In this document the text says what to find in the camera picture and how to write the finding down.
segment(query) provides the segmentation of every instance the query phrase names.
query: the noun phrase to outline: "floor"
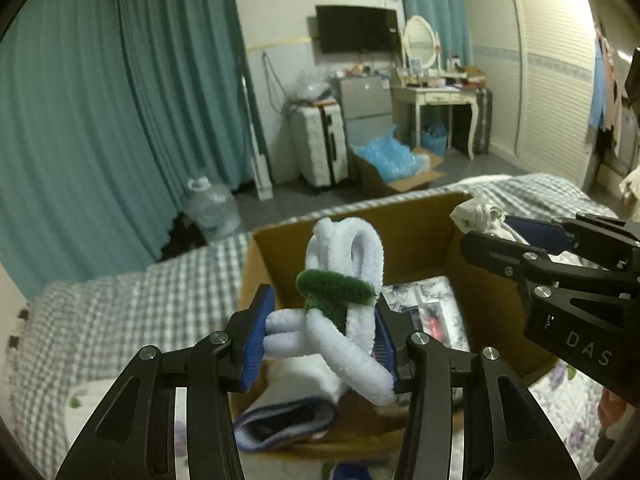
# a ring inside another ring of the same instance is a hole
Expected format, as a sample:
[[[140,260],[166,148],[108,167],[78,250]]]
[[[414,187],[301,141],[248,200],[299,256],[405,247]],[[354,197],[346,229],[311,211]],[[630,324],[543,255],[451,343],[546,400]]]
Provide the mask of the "floor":
[[[466,155],[454,149],[447,153],[438,170],[444,171],[446,175],[436,180],[432,187],[446,186],[470,176],[499,173],[517,176],[525,173],[497,155],[476,155],[474,160],[469,160]],[[253,189],[238,192],[236,200],[244,228],[254,230],[292,216],[302,216],[329,207],[359,202],[364,200],[364,196],[360,188],[351,183],[316,193],[300,178],[275,187],[273,200],[261,202]]]
[[[588,192],[589,198],[596,201],[599,204],[607,206],[620,218],[627,219],[629,217],[629,211],[624,207],[622,201],[613,196],[607,188],[595,182]]]

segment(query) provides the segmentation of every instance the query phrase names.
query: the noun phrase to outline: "folded cloth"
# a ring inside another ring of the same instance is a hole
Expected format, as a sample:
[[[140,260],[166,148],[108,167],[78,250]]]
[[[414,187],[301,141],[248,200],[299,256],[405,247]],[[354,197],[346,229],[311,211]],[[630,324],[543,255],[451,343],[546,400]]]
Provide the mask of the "folded cloth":
[[[235,421],[238,449],[257,452],[320,438],[347,386],[315,354],[274,360],[264,393]]]
[[[304,310],[273,312],[267,318],[265,355],[281,358],[320,354],[338,377],[366,399],[378,405],[393,402],[393,377],[371,356],[376,333],[374,305],[383,273],[382,242],[375,229],[360,218],[341,222],[321,219],[306,248],[305,267],[306,271],[317,269],[356,278],[370,286],[373,297],[366,304],[348,301],[353,289],[347,286],[344,333],[340,323],[334,322],[335,317],[330,319],[327,311],[316,308],[317,298],[307,296]],[[299,290],[303,275],[298,278]]]
[[[640,200],[640,166],[635,168],[620,182],[620,193],[624,200],[628,200],[630,195]]]
[[[459,204],[449,217],[463,233],[475,231],[492,234],[499,238],[529,245],[519,232],[505,222],[504,211],[484,198],[472,198]],[[591,262],[567,251],[560,254],[549,254],[549,259],[558,264],[595,267]]]

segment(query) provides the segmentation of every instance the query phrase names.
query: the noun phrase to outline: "plastic bag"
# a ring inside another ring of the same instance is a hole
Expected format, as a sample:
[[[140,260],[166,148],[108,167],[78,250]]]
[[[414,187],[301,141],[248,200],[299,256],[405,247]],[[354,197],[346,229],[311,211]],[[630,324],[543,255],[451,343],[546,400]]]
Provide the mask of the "plastic bag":
[[[447,129],[438,124],[433,130],[428,128],[420,134],[420,145],[428,152],[445,156],[447,152]]]
[[[299,101],[312,102],[322,96],[331,95],[331,85],[327,70],[311,70],[300,72],[293,85],[293,93]]]
[[[188,187],[191,193],[184,213],[196,222],[207,242],[229,236],[241,226],[238,204],[228,186],[201,176],[192,178]]]
[[[420,156],[414,155],[408,147],[394,138],[397,128],[392,126],[382,137],[373,139],[366,146],[352,146],[358,156],[378,170],[385,184],[413,176],[424,166]]]

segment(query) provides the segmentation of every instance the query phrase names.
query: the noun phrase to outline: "gray checkered bedsheet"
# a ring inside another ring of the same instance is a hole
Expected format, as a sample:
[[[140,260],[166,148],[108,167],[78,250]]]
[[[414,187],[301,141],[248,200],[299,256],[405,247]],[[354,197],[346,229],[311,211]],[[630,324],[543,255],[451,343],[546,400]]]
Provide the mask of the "gray checkered bedsheet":
[[[568,181],[530,174],[359,202],[304,219],[454,190],[486,197],[508,214],[530,218],[578,211],[614,216]],[[163,351],[183,348],[224,327],[236,307],[247,240],[248,234],[232,236],[145,272],[83,284],[51,283],[31,303],[14,361],[12,402],[17,440],[45,478],[55,476],[67,450],[63,403],[70,388],[117,376],[144,345]]]

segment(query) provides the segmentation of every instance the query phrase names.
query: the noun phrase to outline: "oval mirror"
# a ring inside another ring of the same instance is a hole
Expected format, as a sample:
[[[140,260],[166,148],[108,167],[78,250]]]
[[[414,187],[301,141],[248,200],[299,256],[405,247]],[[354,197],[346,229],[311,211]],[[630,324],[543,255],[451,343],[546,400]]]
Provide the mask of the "oval mirror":
[[[420,59],[423,69],[436,61],[438,38],[431,25],[422,16],[412,16],[406,23],[402,46],[409,59]]]

